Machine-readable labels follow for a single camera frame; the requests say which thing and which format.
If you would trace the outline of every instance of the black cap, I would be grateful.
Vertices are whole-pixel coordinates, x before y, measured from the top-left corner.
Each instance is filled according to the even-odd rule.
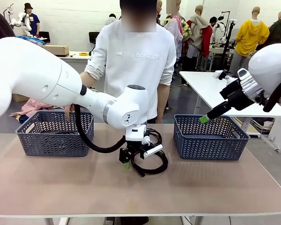
[[[120,0],[121,9],[156,12],[157,0]]]
[[[31,7],[30,3],[25,3],[24,6],[25,6],[24,9],[33,9],[33,7]]]

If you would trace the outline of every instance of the black stand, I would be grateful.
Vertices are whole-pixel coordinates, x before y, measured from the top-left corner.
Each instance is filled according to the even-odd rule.
[[[224,51],[223,51],[223,55],[221,57],[221,68],[222,69],[224,69],[223,67],[224,67],[224,62],[225,62],[225,56],[226,56],[226,52],[227,52],[227,49],[228,49],[228,46],[229,46],[229,40],[231,38],[232,29],[233,29],[234,26],[235,26],[235,23],[231,22],[228,37],[227,37],[226,44],[225,44]]]

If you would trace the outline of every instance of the brown tabletop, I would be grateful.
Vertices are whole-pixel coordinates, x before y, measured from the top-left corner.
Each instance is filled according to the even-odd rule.
[[[116,151],[84,158],[27,157],[16,135],[0,156],[0,215],[207,215],[281,213],[281,187],[245,149],[237,162],[179,158],[173,125],[153,125],[163,136],[169,168],[141,178]],[[122,131],[95,124],[94,143],[108,147]],[[160,159],[137,160],[154,168]]]

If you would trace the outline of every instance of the yellow hoodie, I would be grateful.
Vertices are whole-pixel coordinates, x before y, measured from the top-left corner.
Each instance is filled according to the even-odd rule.
[[[236,36],[236,48],[238,54],[247,57],[249,53],[255,51],[257,44],[265,43],[270,31],[267,26],[260,21],[259,25],[253,25],[251,20],[243,23]]]

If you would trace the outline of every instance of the basket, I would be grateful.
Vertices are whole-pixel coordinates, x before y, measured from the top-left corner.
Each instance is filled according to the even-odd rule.
[[[85,157],[89,147],[78,134],[75,114],[67,121],[64,111],[37,111],[16,131],[27,156]],[[82,128],[87,137],[94,136],[94,120],[81,113]]]
[[[206,124],[200,115],[175,115],[174,142],[182,159],[238,160],[250,137],[228,116]]]

